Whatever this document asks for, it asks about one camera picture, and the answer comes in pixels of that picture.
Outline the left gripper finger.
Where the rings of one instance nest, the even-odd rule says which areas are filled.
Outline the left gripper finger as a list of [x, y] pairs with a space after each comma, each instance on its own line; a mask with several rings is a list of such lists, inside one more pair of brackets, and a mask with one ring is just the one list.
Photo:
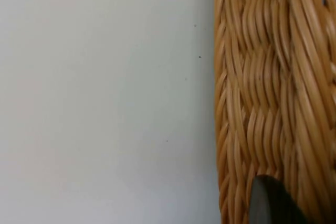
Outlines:
[[268, 175], [258, 175], [253, 180], [248, 221], [250, 224], [308, 222], [283, 183]]

